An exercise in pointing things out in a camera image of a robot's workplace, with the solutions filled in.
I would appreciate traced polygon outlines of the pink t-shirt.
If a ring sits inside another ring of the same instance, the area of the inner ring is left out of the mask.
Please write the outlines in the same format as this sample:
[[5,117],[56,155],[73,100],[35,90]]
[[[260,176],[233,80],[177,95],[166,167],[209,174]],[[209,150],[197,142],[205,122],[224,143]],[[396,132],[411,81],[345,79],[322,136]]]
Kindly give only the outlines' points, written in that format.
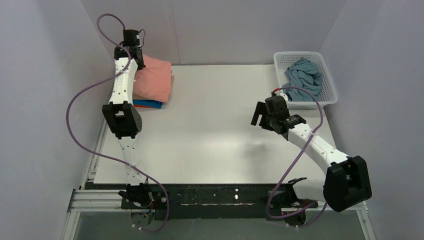
[[167,103],[172,91],[172,63],[145,54],[142,56],[145,67],[135,74],[133,95]]

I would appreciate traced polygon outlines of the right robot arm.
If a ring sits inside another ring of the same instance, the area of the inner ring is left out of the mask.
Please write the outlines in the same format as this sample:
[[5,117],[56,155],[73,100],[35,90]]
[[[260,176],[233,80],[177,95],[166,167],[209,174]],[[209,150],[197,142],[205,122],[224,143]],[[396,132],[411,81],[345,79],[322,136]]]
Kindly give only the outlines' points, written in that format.
[[306,120],[291,115],[281,97],[257,102],[251,125],[275,132],[300,148],[324,173],[324,180],[299,177],[289,180],[280,190],[276,186],[269,194],[268,205],[293,204],[302,200],[326,203],[342,212],[373,195],[366,161],[361,156],[349,156],[317,136]]

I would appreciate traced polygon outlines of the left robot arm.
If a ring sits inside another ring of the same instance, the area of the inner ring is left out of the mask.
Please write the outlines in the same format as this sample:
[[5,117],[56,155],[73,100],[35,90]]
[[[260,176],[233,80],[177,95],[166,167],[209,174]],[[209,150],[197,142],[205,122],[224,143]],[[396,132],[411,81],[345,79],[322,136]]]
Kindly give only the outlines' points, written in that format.
[[115,73],[113,90],[108,104],[102,106],[102,113],[110,131],[118,139],[123,153],[127,175],[126,190],[119,195],[135,206],[146,208],[152,201],[147,191],[147,178],[134,170],[141,161],[136,156],[137,134],[142,130],[142,118],[133,105],[133,86],[135,74],[142,69],[143,56],[138,46],[125,46],[114,49]]

